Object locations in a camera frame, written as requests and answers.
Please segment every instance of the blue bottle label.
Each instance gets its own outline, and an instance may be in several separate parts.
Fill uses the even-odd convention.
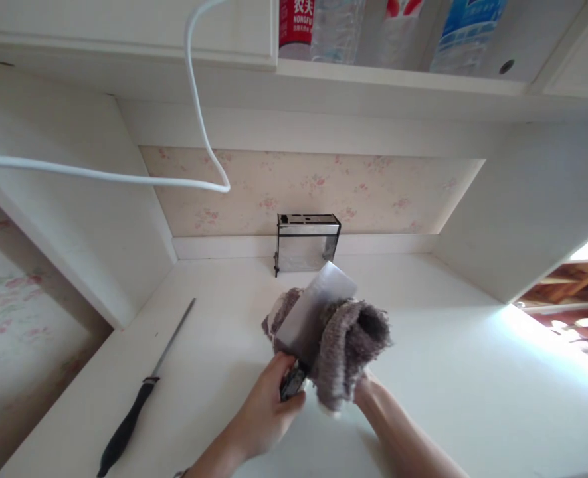
[[[489,37],[502,16],[507,0],[453,0],[442,37],[441,50],[447,44],[478,41]]]

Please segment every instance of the plastic bottle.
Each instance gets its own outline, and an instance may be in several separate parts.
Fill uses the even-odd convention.
[[[279,58],[311,59],[314,0],[280,0]]]
[[[401,70],[411,51],[423,0],[388,0],[379,32],[375,65]]]
[[[366,0],[316,0],[312,61],[353,64]]]
[[[453,0],[429,70],[471,75],[502,16],[507,0]]]

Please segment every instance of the knife handle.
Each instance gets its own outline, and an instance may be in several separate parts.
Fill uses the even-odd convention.
[[[143,381],[143,385],[141,385],[141,388],[139,389],[136,400],[134,400],[134,405],[132,405],[132,408],[130,408],[130,411],[123,419],[123,422],[121,422],[119,428],[116,429],[116,432],[114,432],[114,435],[110,438],[108,446],[106,446],[106,449],[101,456],[101,469],[99,470],[99,474],[97,474],[98,478],[103,478],[125,451],[126,446],[130,441],[130,437],[132,437],[132,432],[134,431],[134,426],[139,418],[139,413],[158,381],[159,377],[147,377]]]
[[[300,360],[297,360],[294,367],[285,375],[280,384],[280,401],[286,402],[291,397],[296,395],[300,390],[302,383],[309,374],[309,367],[307,367]]]

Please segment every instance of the cleaver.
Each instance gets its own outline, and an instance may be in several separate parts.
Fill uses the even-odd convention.
[[[332,303],[349,299],[358,286],[332,262],[327,261],[298,298],[276,332],[277,347],[297,358],[280,385],[280,401],[296,395],[311,372],[320,349],[322,311]]]

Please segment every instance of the towel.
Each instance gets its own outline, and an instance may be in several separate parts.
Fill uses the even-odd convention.
[[[262,330],[278,352],[276,333],[301,296],[303,289],[280,294],[262,322]],[[348,299],[331,304],[318,317],[324,326],[320,350],[308,378],[316,386],[318,402],[338,416],[364,368],[391,345],[387,312],[366,301]]]

